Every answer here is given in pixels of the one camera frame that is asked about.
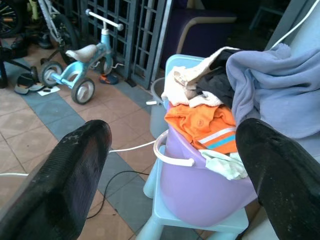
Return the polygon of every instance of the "clothes pile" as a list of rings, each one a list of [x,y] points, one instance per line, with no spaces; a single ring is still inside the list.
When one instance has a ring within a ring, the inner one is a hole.
[[[223,47],[197,66],[175,66],[166,77],[165,120],[206,159],[206,167],[238,180],[248,176],[237,153],[237,126],[261,119],[297,141],[320,162],[320,49],[291,56]]]

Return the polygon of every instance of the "white towel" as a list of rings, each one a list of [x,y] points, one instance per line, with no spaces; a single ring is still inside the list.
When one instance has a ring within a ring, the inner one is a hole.
[[[195,91],[197,82],[199,79],[209,73],[210,65],[219,56],[219,54],[226,49],[238,50],[233,47],[222,47],[213,53],[211,56],[202,60],[197,66],[186,68],[185,66],[174,66],[165,78],[164,91],[161,95],[162,99],[168,99],[173,106],[179,104],[190,105],[190,100],[197,96]],[[208,106],[218,106],[222,104],[217,101],[216,96],[210,98],[213,102],[209,102],[208,99],[202,99],[199,102],[201,96],[197,96],[196,100],[193,100],[192,108],[200,104],[206,104]]]
[[[206,160],[207,169],[225,176],[228,180],[239,180],[248,176],[237,152],[230,153],[230,156],[207,149],[200,149],[199,152]]]

